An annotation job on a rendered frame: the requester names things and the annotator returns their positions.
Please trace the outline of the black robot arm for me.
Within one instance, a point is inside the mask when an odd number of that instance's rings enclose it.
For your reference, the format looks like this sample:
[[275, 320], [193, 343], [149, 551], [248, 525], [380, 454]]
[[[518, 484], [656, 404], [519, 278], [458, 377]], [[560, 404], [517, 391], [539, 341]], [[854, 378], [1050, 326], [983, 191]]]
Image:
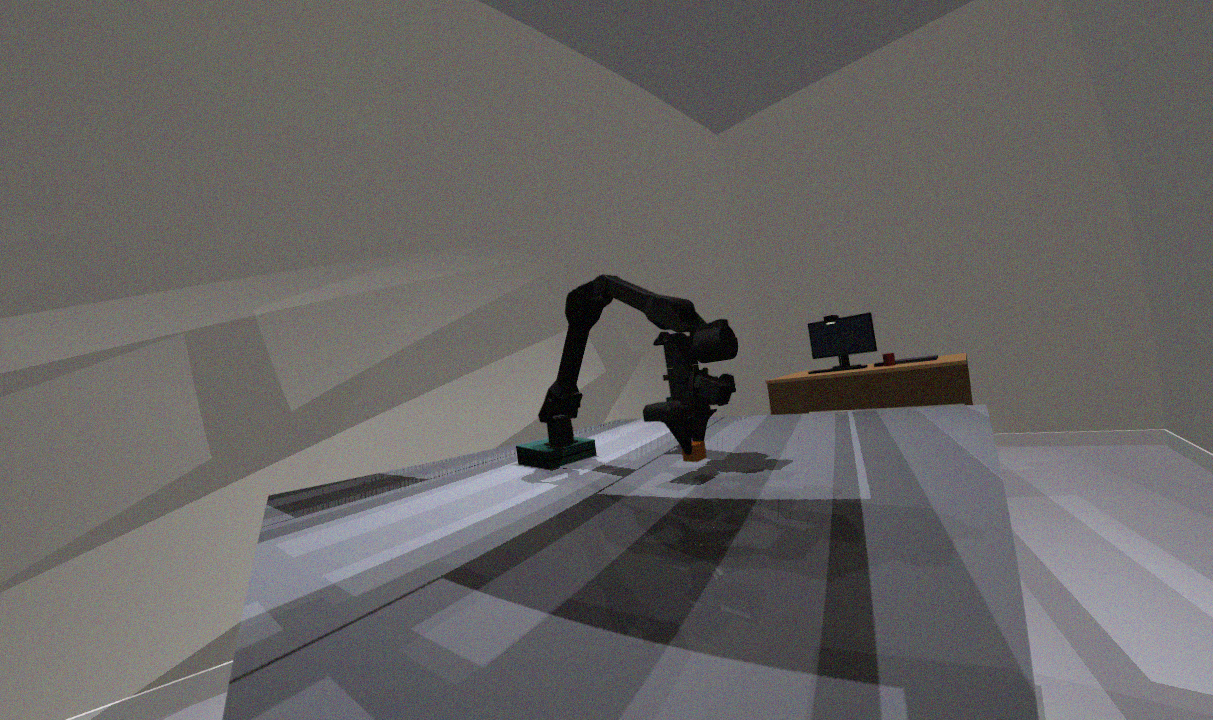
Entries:
[[[594, 281], [571, 290], [566, 297], [565, 315], [569, 325], [565, 345], [562, 348], [559, 375], [554, 384], [549, 385], [543, 407], [539, 411], [539, 421], [547, 421], [548, 425], [546, 446], [562, 447], [579, 442], [579, 439], [573, 439], [570, 419], [577, 418], [582, 398], [577, 387], [580, 362], [591, 328], [600, 320], [603, 307], [611, 304], [613, 299], [639, 309], [657, 328], [676, 332], [660, 332], [653, 343], [664, 345], [667, 368], [738, 356], [738, 337], [727, 319], [706, 324], [689, 299], [653, 293], [617, 275], [598, 275]], [[697, 392], [699, 396], [710, 398], [714, 404], [729, 402], [731, 392], [738, 392], [735, 384], [733, 375], [712, 377], [708, 368], [704, 368], [702, 375], [693, 368], [687, 384], [687, 398], [696, 398]]]

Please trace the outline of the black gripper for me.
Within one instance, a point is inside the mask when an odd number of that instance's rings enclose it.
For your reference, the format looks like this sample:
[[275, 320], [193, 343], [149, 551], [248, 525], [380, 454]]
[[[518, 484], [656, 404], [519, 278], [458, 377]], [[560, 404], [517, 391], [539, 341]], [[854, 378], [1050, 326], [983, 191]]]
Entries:
[[699, 396], [697, 392], [696, 398], [687, 398], [687, 384], [693, 368], [697, 368], [699, 375], [704, 372], [697, 365], [667, 368], [664, 381], [670, 381], [671, 398], [667, 398], [667, 402], [650, 404], [643, 410], [644, 421], [664, 421], [684, 450], [684, 455], [691, 455], [690, 439], [705, 441], [707, 421], [717, 411], [708, 406], [717, 404], [710, 398]]

